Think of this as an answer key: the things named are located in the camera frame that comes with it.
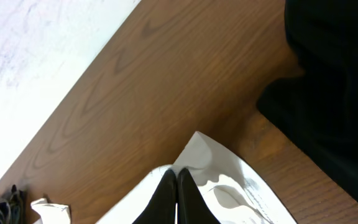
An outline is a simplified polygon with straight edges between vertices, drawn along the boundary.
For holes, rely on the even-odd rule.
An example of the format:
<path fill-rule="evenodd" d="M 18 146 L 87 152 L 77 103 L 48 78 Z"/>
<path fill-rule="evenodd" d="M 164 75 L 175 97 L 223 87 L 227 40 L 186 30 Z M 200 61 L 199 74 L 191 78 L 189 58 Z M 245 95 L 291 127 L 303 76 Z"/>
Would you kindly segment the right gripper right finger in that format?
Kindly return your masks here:
<path fill-rule="evenodd" d="M 180 224 L 220 224 L 209 210 L 190 171 L 183 168 L 177 177 L 178 184 L 178 223 Z"/>

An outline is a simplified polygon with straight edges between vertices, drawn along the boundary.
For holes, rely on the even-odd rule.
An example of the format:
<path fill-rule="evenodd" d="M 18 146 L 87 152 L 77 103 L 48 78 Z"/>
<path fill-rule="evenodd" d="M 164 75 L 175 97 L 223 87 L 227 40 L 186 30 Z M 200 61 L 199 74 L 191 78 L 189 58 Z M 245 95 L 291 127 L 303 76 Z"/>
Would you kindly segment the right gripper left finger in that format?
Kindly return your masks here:
<path fill-rule="evenodd" d="M 176 219 L 177 178 L 167 170 L 143 212 L 133 224 L 174 224 Z"/>

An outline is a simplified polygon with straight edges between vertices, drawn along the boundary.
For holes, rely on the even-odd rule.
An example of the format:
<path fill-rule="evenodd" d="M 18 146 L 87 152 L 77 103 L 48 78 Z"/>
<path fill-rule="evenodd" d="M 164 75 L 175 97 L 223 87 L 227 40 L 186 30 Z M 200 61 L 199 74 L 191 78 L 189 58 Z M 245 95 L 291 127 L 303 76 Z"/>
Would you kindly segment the white printed t-shirt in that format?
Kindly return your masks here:
<path fill-rule="evenodd" d="M 150 171 L 99 223 L 132 223 L 146 208 L 165 171 L 190 171 L 204 201 L 221 223 L 294 223 L 295 219 L 250 165 L 197 131 L 173 164 Z"/>

